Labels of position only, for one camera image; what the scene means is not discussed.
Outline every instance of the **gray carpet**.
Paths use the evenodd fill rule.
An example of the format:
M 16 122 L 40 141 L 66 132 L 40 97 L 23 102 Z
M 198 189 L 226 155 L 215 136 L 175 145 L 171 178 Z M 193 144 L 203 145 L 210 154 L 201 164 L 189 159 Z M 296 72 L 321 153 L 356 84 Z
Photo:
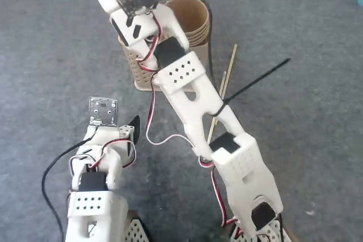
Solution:
M 239 44 L 229 94 L 293 59 L 231 103 L 276 178 L 285 224 L 301 241 L 361 241 L 363 9 L 354 0 L 209 1 L 218 80 Z M 119 125 L 140 114 L 145 128 L 150 94 L 133 88 L 96 0 L 0 6 L 0 241 L 59 241 L 41 175 L 83 137 L 88 97 L 119 98 Z M 182 132 L 162 94 L 154 121 L 154 139 Z M 120 194 L 154 240 L 227 241 L 209 172 L 188 145 L 174 139 L 155 147 L 142 137 L 137 148 Z M 70 180 L 63 159 L 47 181 L 64 224 Z

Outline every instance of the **brown paper cup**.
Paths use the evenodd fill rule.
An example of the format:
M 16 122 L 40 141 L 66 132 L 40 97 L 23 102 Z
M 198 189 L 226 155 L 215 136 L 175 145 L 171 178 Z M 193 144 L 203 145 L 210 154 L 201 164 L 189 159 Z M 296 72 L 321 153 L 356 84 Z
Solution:
M 199 40 L 209 29 L 208 9 L 200 0 L 170 0 L 166 5 L 174 12 L 188 39 Z

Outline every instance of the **wooden stick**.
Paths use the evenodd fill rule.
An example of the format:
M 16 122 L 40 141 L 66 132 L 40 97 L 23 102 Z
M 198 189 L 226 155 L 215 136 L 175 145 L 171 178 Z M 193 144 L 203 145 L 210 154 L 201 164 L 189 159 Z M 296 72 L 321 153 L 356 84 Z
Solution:
M 220 95 L 222 95 L 223 87 L 224 87 L 225 82 L 226 82 L 226 77 L 227 77 L 227 71 L 224 71 L 223 76 L 222 76 L 220 91 L 219 91 Z M 208 139 L 206 141 L 208 144 L 210 144 L 210 140 L 212 140 L 213 130 L 214 130 L 216 121 L 217 121 L 217 119 L 215 117 L 213 117 L 212 118 L 212 123 L 210 124 Z
M 223 85 L 223 91 L 222 91 L 222 94 L 221 94 L 221 98 L 222 99 L 224 99 L 225 98 L 225 95 L 226 95 L 227 85 L 228 85 L 228 82 L 229 82 L 229 78 L 231 76 L 231 71 L 232 71 L 232 67 L 233 67 L 233 62 L 234 62 L 234 57 L 236 55 L 236 51 L 237 51 L 237 44 L 234 44 L 233 51 L 232 51 L 232 56 L 231 56 L 231 60 L 229 61 L 226 82 Z

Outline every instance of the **wire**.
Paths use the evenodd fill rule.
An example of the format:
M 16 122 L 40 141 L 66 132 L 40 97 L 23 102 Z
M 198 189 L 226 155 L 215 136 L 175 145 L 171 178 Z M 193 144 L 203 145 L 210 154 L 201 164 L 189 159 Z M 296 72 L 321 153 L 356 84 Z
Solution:
M 275 67 L 273 67 L 272 69 L 268 70 L 267 72 L 265 72 L 264 74 L 262 74 L 261 76 L 259 76 L 258 78 L 256 78 L 252 82 L 250 82 L 248 85 L 246 85 L 243 88 L 241 88 L 240 90 L 238 90 L 235 94 L 233 94 L 230 97 L 224 99 L 223 100 L 223 105 L 220 107 L 220 109 L 215 114 L 212 115 L 212 117 L 217 117 L 223 111 L 223 109 L 225 108 L 225 106 L 227 106 L 228 103 L 231 102 L 232 99 L 235 99 L 238 95 L 242 94 L 243 92 L 245 92 L 246 90 L 248 90 L 249 88 L 251 88 L 255 84 L 259 83 L 261 80 L 263 80 L 267 76 L 271 75 L 273 72 L 275 72 L 279 68 L 281 68 L 284 65 L 286 65 L 289 61 L 291 61 L 290 58 L 288 58 L 288 59 L 280 62 Z
M 284 242 L 284 227 L 282 226 L 282 213 L 278 215 L 278 221 L 280 221 L 280 237 L 281 242 Z
M 90 169 L 95 169 L 100 164 L 100 162 L 102 161 L 102 159 L 106 155 L 105 148 L 107 146 L 109 146 L 109 145 L 111 145 L 113 143 L 117 143 L 117 142 L 128 142 L 128 143 L 130 143 L 133 146 L 133 149 L 134 149 L 134 158 L 126 166 L 123 166 L 123 168 L 126 168 L 126 167 L 132 165 L 135 162 L 135 160 L 136 160 L 136 148 L 135 148 L 135 144 L 131 140 L 128 140 L 128 139 L 125 139 L 125 138 L 119 138 L 119 139 L 113 139 L 113 140 L 111 140 L 111 141 L 109 141 L 109 142 L 107 142 L 106 144 L 103 145 L 103 147 L 101 149 L 101 156 L 100 156 L 100 158 L 93 165 L 90 166 Z
M 206 6 L 209 14 L 209 33 L 208 33 L 208 66 L 209 66 L 209 75 L 210 80 L 212 81 L 212 85 L 216 88 L 216 79 L 214 77 L 213 71 L 213 61 L 212 61 L 212 30 L 213 30 L 213 14 L 212 10 L 209 6 L 209 3 L 206 0 L 200 0 Z
M 223 203 L 221 192 L 218 188 L 216 177 L 214 176 L 214 170 L 215 170 L 215 167 L 213 167 L 212 170 L 210 171 L 210 178 L 212 179 L 214 193 L 216 194 L 218 204 L 220 205 L 220 209 L 221 209 L 221 213 L 222 213 L 221 226 L 224 228 L 224 227 L 226 227 L 226 225 L 235 223 L 238 220 L 236 217 L 233 217 L 233 218 L 227 220 L 226 206 Z
M 74 159 L 83 160 L 84 158 L 87 158 L 87 157 L 90 158 L 94 163 L 96 162 L 96 159 L 93 158 L 90 154 L 76 154 L 69 159 L 69 171 L 70 171 L 70 174 L 72 177 L 74 176 L 73 160 Z
M 80 147 L 82 145 L 84 145 L 85 143 L 87 143 L 88 141 L 92 140 L 92 138 L 95 136 L 96 132 L 98 130 L 98 127 L 96 127 L 95 132 L 93 133 L 93 135 L 90 138 L 87 138 L 85 140 L 80 141 L 79 143 L 75 144 L 74 146 L 71 146 L 69 149 L 67 149 L 66 151 L 64 151 L 63 153 L 59 154 L 51 163 L 50 165 L 46 168 L 46 170 L 43 173 L 43 177 L 41 178 L 41 193 L 43 194 L 43 197 L 45 199 L 45 202 L 47 203 L 48 207 L 50 208 L 50 210 L 52 211 L 54 217 L 56 218 L 60 233 L 61 233 L 61 241 L 64 241 L 64 231 L 63 231 L 63 225 L 61 222 L 61 219 L 56 211 L 56 209 L 54 208 L 54 206 L 52 205 L 47 192 L 45 191 L 45 181 L 47 179 L 47 175 L 49 173 L 49 171 L 52 169 L 52 167 L 66 154 L 70 153 L 71 151 L 73 151 L 75 148 Z
M 155 52 L 155 49 L 159 43 L 159 40 L 161 39 L 162 35 L 163 35 L 163 28 L 162 26 L 160 25 L 160 22 L 158 21 L 158 19 L 156 18 L 155 14 L 153 13 L 153 19 L 154 21 L 156 22 L 157 26 L 158 26 L 158 34 L 155 35 L 154 37 L 154 40 L 153 40 L 153 43 L 150 47 L 150 50 L 148 52 L 148 54 L 145 56 L 145 58 L 137 58 L 136 61 L 137 61 L 137 64 L 139 65 L 139 67 L 142 69 L 142 70 L 145 70 L 145 71 L 148 71 L 148 72 L 156 72 L 159 70 L 159 68 L 157 69 L 152 69 L 152 68 L 149 68 L 143 64 L 141 64 L 142 62 L 145 62 L 147 61 Z
M 150 104 L 150 110 L 149 110 L 149 117 L 148 117 L 147 123 L 146 123 L 146 139 L 149 141 L 150 144 L 155 145 L 155 146 L 159 146 L 159 145 L 162 145 L 162 144 L 166 143 L 167 141 L 169 141 L 173 137 L 180 137 L 180 138 L 183 138 L 184 140 L 186 140 L 194 148 L 193 143 L 187 137 L 185 137 L 185 136 L 183 136 L 181 134 L 172 134 L 172 135 L 168 136 L 166 139 L 164 139 L 163 141 L 158 142 L 158 143 L 155 143 L 152 140 L 150 140 L 150 138 L 149 138 L 149 130 L 150 130 L 151 122 L 153 121 L 154 109 L 155 109 L 155 89 L 154 89 L 154 85 L 153 85 L 153 79 L 154 79 L 155 74 L 153 74 L 151 76 L 151 78 L 150 78 L 150 84 L 151 84 L 151 104 Z
M 212 167 L 212 166 L 214 166 L 214 163 L 213 163 L 213 161 L 209 161 L 209 162 L 204 162 L 203 161 L 203 159 L 202 159 L 202 156 L 199 156 L 198 157 L 198 163 L 199 163 L 199 165 L 201 166 L 201 167 L 203 167 L 203 168 L 210 168 L 210 167 Z
M 236 234 L 234 235 L 234 239 L 237 239 L 241 235 L 243 235 L 243 231 L 239 227 L 237 227 L 237 231 L 236 231 Z

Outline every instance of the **robotic arm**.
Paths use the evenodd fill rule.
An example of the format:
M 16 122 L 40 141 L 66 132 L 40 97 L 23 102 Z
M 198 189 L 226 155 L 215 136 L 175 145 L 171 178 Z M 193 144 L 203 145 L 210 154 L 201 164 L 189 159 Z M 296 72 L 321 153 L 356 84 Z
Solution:
M 185 134 L 194 145 L 195 155 L 213 161 L 225 183 L 228 202 L 237 226 L 249 237 L 256 237 L 283 210 L 275 180 L 262 160 L 256 139 L 243 130 L 228 105 L 217 116 L 225 126 L 226 133 L 210 145 L 207 143 L 202 116 L 206 113 L 217 113 L 223 101 L 209 81 L 195 52 L 185 53 L 189 48 L 189 42 L 174 13 L 167 6 L 160 4 L 161 0 L 98 1 L 104 11 L 110 15 L 111 23 L 123 44 L 139 57 L 147 59 L 143 65 L 156 72 L 153 83 L 160 86 L 178 114 L 184 125 Z M 167 29 L 173 37 L 160 43 L 157 46 L 159 49 L 157 53 L 148 56 L 150 48 L 145 39 L 157 36 L 160 28 Z M 194 101 L 190 101 L 183 91 L 183 87 L 188 84 L 196 93 Z M 90 126 L 86 136 L 94 132 L 95 126 Z M 92 141 L 80 148 L 77 154 L 92 149 L 89 154 L 98 158 L 103 154 L 102 145 L 120 136 L 120 129 L 99 127 Z M 111 190 L 117 188 L 120 171 L 128 156 L 125 142 L 114 144 L 107 150 L 107 156 L 97 167 L 108 173 L 102 179 L 105 179 Z M 67 238 L 73 237 L 69 241 L 83 241 L 73 240 L 74 234 L 79 232 L 81 225 L 86 222 L 79 220 L 77 216 L 89 215 L 89 210 L 83 209 L 86 207 L 83 206 L 84 199 L 100 197 L 103 200 L 107 199 L 108 205 L 100 205 L 102 209 L 100 208 L 99 213 L 92 215 L 104 220 L 110 227 L 109 231 L 97 241 L 118 241 L 113 237 L 120 235 L 118 233 L 120 230 L 115 231 L 113 226 L 119 226 L 119 223 L 125 219 L 127 203 L 111 191 L 97 196 L 89 191 L 82 191 L 83 181 L 87 181 L 86 177 L 89 175 L 86 173 L 98 173 L 85 172 L 87 164 L 90 163 L 91 159 L 87 158 L 83 162 L 77 160 L 77 165 L 74 166 L 72 188 L 77 192 L 71 195 Z M 96 180 L 101 177 L 91 178 L 90 175 L 89 179 Z

